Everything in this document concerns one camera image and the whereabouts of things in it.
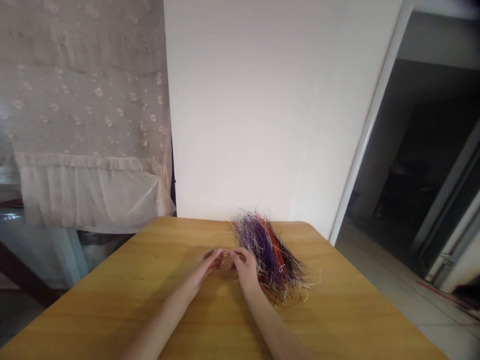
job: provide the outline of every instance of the doorway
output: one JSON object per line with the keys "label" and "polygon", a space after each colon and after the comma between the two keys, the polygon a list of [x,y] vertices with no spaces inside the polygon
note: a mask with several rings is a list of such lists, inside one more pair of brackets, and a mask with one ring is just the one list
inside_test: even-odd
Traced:
{"label": "doorway", "polygon": [[332,243],[348,220],[412,272],[441,286],[431,270],[442,267],[439,261],[449,264],[444,247],[456,232],[457,241],[468,241],[462,234],[478,211],[470,208],[479,190],[472,185],[480,142],[478,41],[476,20],[412,12],[404,5]]}

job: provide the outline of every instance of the tiled floor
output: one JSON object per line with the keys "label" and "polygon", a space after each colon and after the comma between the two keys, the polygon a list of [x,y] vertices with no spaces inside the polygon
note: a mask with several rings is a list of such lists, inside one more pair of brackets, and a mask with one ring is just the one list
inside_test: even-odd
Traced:
{"label": "tiled floor", "polygon": [[345,218],[335,247],[450,359],[480,359],[480,322],[420,278]]}

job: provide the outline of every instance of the hand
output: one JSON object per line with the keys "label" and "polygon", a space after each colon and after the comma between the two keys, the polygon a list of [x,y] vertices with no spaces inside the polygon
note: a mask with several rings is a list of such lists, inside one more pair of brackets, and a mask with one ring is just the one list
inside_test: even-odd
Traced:
{"label": "hand", "polygon": [[187,290],[190,301],[200,290],[205,278],[215,269],[220,269],[224,263],[225,253],[221,248],[207,250],[195,261],[194,269],[183,279],[180,287]]}
{"label": "hand", "polygon": [[236,268],[243,293],[246,295],[250,291],[260,288],[255,257],[244,247],[230,250],[230,257],[233,261],[230,270]]}

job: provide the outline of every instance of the forearm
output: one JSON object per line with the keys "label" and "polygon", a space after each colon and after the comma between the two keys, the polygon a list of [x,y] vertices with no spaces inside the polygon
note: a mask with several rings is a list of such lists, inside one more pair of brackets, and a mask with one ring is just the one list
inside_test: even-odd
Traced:
{"label": "forearm", "polygon": [[187,311],[192,298],[186,286],[179,286],[141,330],[122,360],[157,359]]}
{"label": "forearm", "polygon": [[285,325],[259,285],[244,293],[253,318],[275,360],[311,359],[308,349]]}

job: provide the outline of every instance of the finger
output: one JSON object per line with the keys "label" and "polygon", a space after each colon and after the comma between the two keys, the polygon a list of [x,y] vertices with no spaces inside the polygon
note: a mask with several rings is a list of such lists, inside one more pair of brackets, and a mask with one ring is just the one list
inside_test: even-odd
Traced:
{"label": "finger", "polygon": [[244,247],[236,247],[232,251],[239,254],[240,259],[246,264],[251,264],[255,260],[255,257]]}
{"label": "finger", "polygon": [[206,269],[209,268],[210,265],[215,261],[215,259],[218,258],[221,252],[221,248],[213,250],[211,254],[205,260],[203,260],[203,264],[201,266],[205,267]]}
{"label": "finger", "polygon": [[245,266],[240,257],[234,252],[230,251],[230,257],[235,264],[236,269],[238,270],[241,266]]}
{"label": "finger", "polygon": [[209,257],[210,255],[212,255],[212,253],[213,253],[215,250],[216,250],[216,249],[210,249],[210,250],[207,250],[207,251],[203,252],[203,253],[201,254],[201,259],[202,259],[202,260],[208,259],[208,257]]}
{"label": "finger", "polygon": [[208,268],[209,268],[209,269],[210,269],[210,268],[215,268],[215,267],[221,268],[223,264],[224,264],[224,260],[223,260],[223,259],[216,258],[216,259],[210,264],[210,266],[209,266]]}
{"label": "finger", "polygon": [[231,251],[237,253],[237,254],[242,254],[245,259],[248,259],[250,257],[252,257],[253,255],[250,253],[250,251],[248,251],[246,248],[244,247],[236,247],[236,248],[233,248]]}

